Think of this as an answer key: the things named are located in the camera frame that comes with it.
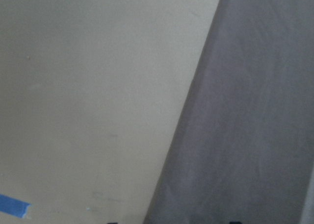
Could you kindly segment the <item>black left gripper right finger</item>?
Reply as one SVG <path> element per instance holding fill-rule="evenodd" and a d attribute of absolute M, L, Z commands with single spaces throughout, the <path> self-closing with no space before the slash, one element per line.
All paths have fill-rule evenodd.
<path fill-rule="evenodd" d="M 229 224 L 242 224 L 240 221 L 230 221 Z"/>

